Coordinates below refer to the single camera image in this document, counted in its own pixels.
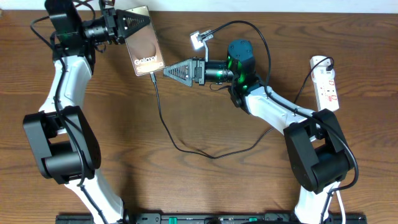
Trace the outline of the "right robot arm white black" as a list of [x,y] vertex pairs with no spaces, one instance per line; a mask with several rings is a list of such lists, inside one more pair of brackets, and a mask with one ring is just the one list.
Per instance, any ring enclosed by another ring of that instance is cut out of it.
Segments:
[[294,209],[301,223],[324,223],[332,196],[358,163],[343,136],[334,112],[301,108],[278,95],[255,71],[253,47],[238,39],[228,46],[226,60],[190,58],[164,69],[163,74],[187,86],[229,83],[232,102],[263,119],[285,139],[290,166],[301,186]]

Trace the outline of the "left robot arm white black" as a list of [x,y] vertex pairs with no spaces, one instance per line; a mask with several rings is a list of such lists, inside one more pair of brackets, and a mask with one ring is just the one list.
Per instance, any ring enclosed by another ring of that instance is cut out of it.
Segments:
[[100,1],[101,15],[84,21],[80,5],[73,0],[44,3],[54,27],[45,43],[55,75],[45,103],[24,117],[23,128],[41,175],[72,190],[90,211],[92,223],[135,223],[100,171],[100,146],[82,106],[96,53],[108,44],[124,44],[150,24],[150,17]]

